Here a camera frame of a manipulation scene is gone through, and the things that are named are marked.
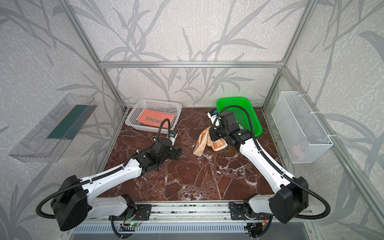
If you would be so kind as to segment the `cream orange patterned towel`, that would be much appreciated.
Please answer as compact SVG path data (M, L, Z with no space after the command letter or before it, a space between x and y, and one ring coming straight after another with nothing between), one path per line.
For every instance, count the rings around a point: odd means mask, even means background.
M202 156L206 146L211 147L215 152L223 150L228 146L224 139L212 141L209 130L210 128L207 128L200 134L193 151L194 155Z

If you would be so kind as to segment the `pink brown bear towel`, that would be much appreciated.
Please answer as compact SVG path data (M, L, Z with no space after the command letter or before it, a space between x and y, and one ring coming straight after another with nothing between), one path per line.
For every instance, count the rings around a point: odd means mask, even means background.
M169 119L172 123L174 117L173 114L144 109L137 117L137 121L147 126L159 127L164 119Z

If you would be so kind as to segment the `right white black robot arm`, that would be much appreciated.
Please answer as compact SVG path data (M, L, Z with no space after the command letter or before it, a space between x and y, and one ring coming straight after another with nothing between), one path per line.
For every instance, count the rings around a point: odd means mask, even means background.
M284 174L294 176L281 167L260 145L253 133L242 129L231 111L212 109L208 116L213 124L211 140L225 140L246 157L267 180L272 195L254 195L244 200L244 214L255 219L257 214L270 214L286 224L308 207L308 193L291 183Z

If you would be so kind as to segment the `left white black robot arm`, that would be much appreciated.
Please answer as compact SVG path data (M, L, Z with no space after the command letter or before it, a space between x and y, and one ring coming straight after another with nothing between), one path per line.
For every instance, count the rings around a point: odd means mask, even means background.
M68 177L53 197L51 207L61 231L71 230L83 221L105 216L120 216L131 203L127 197L101 198L100 195L128 180L155 171L167 159L178 160L182 149L175 149L175 136L160 138L148 150L127 163L79 180Z

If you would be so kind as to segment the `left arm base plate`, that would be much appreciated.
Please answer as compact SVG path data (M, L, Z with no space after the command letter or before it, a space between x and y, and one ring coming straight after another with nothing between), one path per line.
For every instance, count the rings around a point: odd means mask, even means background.
M118 219L121 221L148 221L151 210L152 205L150 204L129 205Z

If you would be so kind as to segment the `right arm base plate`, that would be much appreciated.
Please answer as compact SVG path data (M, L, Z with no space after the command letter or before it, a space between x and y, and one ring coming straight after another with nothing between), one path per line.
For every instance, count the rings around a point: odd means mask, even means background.
M255 213L251 207L245 204L229 202L228 207L230 210L231 220L268 221L271 218L271 216L266 213Z

